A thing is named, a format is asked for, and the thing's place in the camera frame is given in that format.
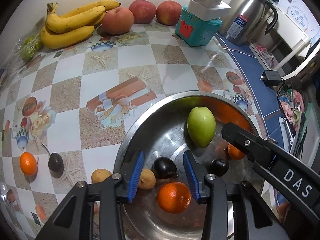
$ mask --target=banana stem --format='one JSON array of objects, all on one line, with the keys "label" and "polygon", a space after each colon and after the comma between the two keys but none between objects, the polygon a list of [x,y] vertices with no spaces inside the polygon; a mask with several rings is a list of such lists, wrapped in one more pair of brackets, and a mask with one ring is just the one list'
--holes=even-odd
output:
[{"label": "banana stem", "polygon": [[55,5],[53,5],[53,3],[47,3],[47,15],[50,15],[51,13],[55,13],[58,5],[59,5],[58,3],[55,3]]},{"label": "banana stem", "polygon": [[55,13],[55,11],[56,11],[57,7],[58,7],[58,3],[56,3],[56,4],[54,5],[54,7],[53,7],[53,9],[52,9],[51,13]]}]

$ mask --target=mandarin orange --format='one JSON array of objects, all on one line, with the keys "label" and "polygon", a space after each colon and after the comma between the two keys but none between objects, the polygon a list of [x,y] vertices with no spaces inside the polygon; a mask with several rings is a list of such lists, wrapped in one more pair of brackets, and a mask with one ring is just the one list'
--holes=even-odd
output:
[{"label": "mandarin orange", "polygon": [[37,173],[38,166],[34,156],[29,152],[24,152],[20,156],[20,168],[25,175],[32,176]]},{"label": "mandarin orange", "polygon": [[228,154],[230,155],[231,159],[239,161],[245,157],[245,154],[239,151],[236,147],[232,144],[228,144]]},{"label": "mandarin orange", "polygon": [[191,193],[182,182],[171,182],[161,187],[157,200],[162,210],[178,214],[190,205]]}]

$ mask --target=kettle label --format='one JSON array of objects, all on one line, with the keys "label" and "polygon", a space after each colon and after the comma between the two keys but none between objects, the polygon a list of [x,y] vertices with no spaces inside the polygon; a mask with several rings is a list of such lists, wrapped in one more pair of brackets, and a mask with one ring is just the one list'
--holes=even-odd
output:
[{"label": "kettle label", "polygon": [[235,21],[231,24],[227,34],[229,34],[232,38],[236,38],[239,33],[242,31],[244,26],[247,24],[248,20],[243,17],[241,14],[237,16]]}]

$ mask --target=checkered tablecloth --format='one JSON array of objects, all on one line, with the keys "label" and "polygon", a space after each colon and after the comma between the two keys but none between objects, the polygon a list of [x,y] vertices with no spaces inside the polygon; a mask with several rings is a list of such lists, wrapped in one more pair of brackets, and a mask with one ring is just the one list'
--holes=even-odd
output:
[{"label": "checkered tablecloth", "polygon": [[[113,47],[94,51],[97,44]],[[0,141],[0,207],[13,231],[22,240],[34,239],[46,222],[37,215],[36,205],[44,209],[48,218],[77,181],[91,183],[91,174],[98,168],[112,171],[126,132],[154,103],[168,95],[199,90],[201,82],[212,93],[223,96],[229,72],[241,78],[241,89],[252,101],[246,113],[265,138],[265,127],[251,91],[215,38],[207,46],[191,48],[175,34],[174,26],[153,22],[134,25],[130,33],[118,37],[101,37],[95,31],[90,39],[70,48],[41,52],[41,60],[10,75],[0,91],[0,127],[4,130]],[[156,98],[134,108],[118,125],[102,129],[98,117],[86,107],[87,102],[136,76]],[[38,158],[37,175],[28,178],[21,172],[22,151],[12,132],[19,128],[23,106],[30,97],[36,98],[41,117],[34,121],[33,128],[45,126],[45,118],[52,124],[38,134],[38,142],[31,138],[28,141],[24,151]],[[50,153],[57,152],[63,158],[60,178],[50,173],[49,155],[39,147],[41,143]],[[14,200],[8,200],[9,191]],[[268,185],[263,193],[269,206],[274,206]]]}]

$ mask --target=gift box print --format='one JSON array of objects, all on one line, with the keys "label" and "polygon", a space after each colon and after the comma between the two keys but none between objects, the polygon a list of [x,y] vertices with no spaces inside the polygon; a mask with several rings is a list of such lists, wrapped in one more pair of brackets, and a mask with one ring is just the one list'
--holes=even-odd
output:
[{"label": "gift box print", "polygon": [[101,93],[86,107],[101,122],[101,128],[119,127],[121,120],[135,114],[135,108],[156,98],[156,94],[137,76]]}]

